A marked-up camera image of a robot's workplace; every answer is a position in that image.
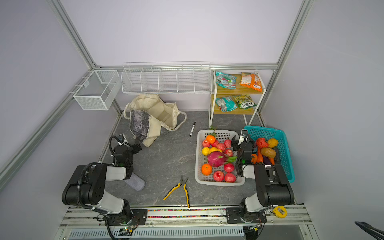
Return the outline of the pink dragon fruit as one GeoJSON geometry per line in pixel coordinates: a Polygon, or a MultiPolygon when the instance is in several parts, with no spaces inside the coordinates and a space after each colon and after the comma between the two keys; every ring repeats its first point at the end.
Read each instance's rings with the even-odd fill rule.
{"type": "Polygon", "coordinates": [[[228,163],[234,163],[237,160],[237,156],[229,157],[221,152],[212,152],[207,156],[208,164],[213,168],[218,168],[228,163]]]}

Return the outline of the orange fruit with leaves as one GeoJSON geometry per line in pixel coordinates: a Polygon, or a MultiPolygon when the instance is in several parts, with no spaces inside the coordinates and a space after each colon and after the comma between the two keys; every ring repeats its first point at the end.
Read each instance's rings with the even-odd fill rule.
{"type": "Polygon", "coordinates": [[[207,135],[206,140],[210,144],[213,144],[216,142],[216,129],[211,129],[211,130],[212,130],[212,132],[207,135]]]}

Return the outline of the orange fruit front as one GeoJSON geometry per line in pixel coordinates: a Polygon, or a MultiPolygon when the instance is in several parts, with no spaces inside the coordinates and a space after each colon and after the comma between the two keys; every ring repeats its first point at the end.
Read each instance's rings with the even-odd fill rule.
{"type": "Polygon", "coordinates": [[[203,164],[202,167],[201,167],[201,173],[204,176],[209,176],[212,173],[212,171],[213,171],[213,168],[209,164],[203,164]]]}

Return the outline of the cream canvas tote bag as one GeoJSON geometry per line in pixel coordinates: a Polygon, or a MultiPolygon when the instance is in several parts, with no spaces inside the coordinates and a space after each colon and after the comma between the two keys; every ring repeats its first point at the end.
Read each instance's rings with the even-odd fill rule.
{"type": "Polygon", "coordinates": [[[135,139],[145,147],[150,147],[163,129],[175,132],[187,120],[187,114],[176,103],[165,103],[159,95],[135,97],[125,106],[123,116],[135,139]]]}

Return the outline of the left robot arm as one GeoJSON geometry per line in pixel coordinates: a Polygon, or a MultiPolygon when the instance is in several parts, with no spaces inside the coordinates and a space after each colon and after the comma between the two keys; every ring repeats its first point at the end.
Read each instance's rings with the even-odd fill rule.
{"type": "Polygon", "coordinates": [[[62,193],[62,202],[99,213],[109,226],[130,225],[140,218],[134,215],[128,200],[108,193],[105,186],[106,182],[123,181],[135,191],[144,189],[145,181],[134,173],[134,155],[142,146],[138,140],[130,144],[121,134],[111,136],[108,147],[113,162],[77,166],[62,193]]]}

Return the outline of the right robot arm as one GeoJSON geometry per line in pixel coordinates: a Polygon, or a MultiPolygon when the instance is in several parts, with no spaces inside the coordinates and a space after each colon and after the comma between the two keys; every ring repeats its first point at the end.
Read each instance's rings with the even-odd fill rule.
{"type": "Polygon", "coordinates": [[[240,138],[232,145],[238,151],[236,173],[240,177],[253,179],[256,185],[256,192],[241,201],[239,212],[233,216],[235,220],[262,224],[266,222],[266,210],[294,203],[294,192],[282,165],[252,163],[255,141],[247,130],[242,130],[240,138]]]}

